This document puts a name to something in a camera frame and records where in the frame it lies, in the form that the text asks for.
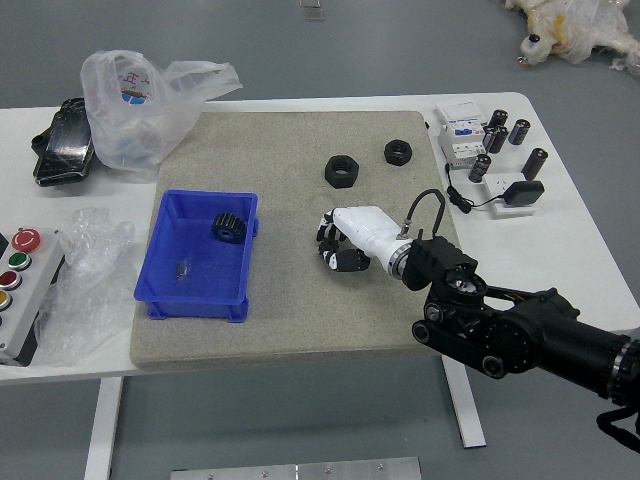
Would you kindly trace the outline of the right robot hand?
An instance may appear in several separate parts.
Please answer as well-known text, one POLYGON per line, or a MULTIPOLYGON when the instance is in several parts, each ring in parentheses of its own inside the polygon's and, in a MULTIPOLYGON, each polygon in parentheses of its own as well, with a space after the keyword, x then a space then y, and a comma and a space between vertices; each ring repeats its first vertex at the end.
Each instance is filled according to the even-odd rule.
POLYGON ((336 272, 366 270, 378 260, 400 279, 411 241, 399 239, 401 228, 377 206, 335 208, 323 215, 316 241, 319 255, 336 272))

